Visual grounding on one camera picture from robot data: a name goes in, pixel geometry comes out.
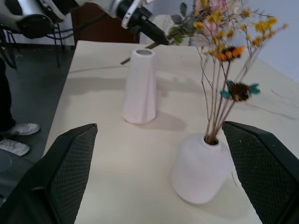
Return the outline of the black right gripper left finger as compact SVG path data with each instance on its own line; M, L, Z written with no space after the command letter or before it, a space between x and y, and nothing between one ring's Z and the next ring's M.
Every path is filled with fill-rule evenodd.
M59 135L0 207L0 224L74 224L97 132L88 124Z

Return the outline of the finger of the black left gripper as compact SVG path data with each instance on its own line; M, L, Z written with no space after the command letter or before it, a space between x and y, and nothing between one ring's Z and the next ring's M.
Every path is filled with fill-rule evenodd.
M157 44L169 45L169 40L165 36L164 31L157 27L155 24L143 25L141 27L141 32Z
M153 42L169 42L164 31L148 19L142 21L142 33Z

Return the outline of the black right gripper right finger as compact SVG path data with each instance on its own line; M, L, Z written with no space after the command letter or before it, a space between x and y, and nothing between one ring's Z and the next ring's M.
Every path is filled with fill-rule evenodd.
M222 130L262 224L299 224L299 159L268 131L232 121Z

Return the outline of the pink green flower bouquet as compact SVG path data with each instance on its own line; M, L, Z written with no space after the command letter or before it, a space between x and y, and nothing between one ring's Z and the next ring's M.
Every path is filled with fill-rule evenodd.
M181 43L185 37L210 40L218 32L225 8L226 0L193 0L189 12L187 4L182 2L179 13L170 15L177 27L172 27L166 35L169 44Z

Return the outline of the yellow orange dried flower bouquet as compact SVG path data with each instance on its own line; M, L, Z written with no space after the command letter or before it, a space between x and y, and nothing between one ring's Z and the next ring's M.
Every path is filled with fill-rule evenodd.
M206 39L197 48L202 88L206 91L205 84L211 88L211 97L205 98L204 141L215 145L234 105L260 94L259 84L246 84L244 78L265 45L289 25L245 7L242 0L194 0L194 14L194 32Z

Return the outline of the brown wooden cabinet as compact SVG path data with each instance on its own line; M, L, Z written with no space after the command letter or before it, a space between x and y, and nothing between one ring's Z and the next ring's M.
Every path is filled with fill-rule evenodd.
M71 12L72 26L77 27L96 19L103 11L94 3L87 3ZM123 42L138 43L139 36L134 36L129 30L121 27L121 21L107 15L103 20L88 26L74 35L74 41L78 42Z

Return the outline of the grey round base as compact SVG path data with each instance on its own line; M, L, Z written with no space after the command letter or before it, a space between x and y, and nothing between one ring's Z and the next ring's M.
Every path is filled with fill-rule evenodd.
M0 207L33 165L21 156L0 149Z

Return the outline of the white sneaker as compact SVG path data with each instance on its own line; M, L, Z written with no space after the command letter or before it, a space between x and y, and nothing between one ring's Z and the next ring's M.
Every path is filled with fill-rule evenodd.
M0 132L4 136L26 136L37 133L40 126L34 123L16 123L11 129Z
M18 156L24 156L30 151L30 147L28 145L9 139L3 139L0 141L0 149L6 150Z

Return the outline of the tall white ribbed vase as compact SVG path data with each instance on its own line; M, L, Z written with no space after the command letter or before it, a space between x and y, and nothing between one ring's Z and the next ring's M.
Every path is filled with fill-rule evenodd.
M131 124L146 124L156 117L155 58L155 52L146 48L131 53L122 110L124 120Z

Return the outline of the short round white vase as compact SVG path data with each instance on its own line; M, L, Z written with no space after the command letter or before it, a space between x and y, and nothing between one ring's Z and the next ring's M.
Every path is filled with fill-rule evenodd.
M171 184L179 197L191 204L210 202L233 169L229 148L221 140L204 141L203 133L189 135L182 143L171 171Z

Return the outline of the loose dry twig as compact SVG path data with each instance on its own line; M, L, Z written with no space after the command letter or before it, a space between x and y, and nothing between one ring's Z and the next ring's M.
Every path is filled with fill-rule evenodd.
M278 115L290 120L296 120L299 118L299 115L297 114L298 106L294 102L279 95L274 90L271 90L271 92L275 95L274 104L278 107L278 111L276 112Z

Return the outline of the person's black trouser leg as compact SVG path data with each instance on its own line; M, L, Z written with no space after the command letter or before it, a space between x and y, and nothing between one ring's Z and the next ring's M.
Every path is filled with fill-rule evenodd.
M6 64L0 58L0 132L10 130L16 122L11 114L11 92L6 76Z

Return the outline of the silver black robot body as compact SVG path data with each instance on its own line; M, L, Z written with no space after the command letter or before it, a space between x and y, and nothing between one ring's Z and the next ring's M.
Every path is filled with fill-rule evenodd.
M0 0L0 25L26 38L41 38L66 15L56 0Z

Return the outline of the black metal chair frame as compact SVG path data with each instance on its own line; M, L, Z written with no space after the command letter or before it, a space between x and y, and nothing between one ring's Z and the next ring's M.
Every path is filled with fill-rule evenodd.
M74 36L74 30L60 28L60 24L54 24L53 31L46 35L46 38L53 41L53 44L40 44L40 43L19 43L16 41L15 36L19 33L8 27L0 25L0 53L4 56L6 62L12 68L16 68L16 59L14 52L21 52L21 49L53 49L55 52L57 67L60 68L59 52L66 50L64 41Z

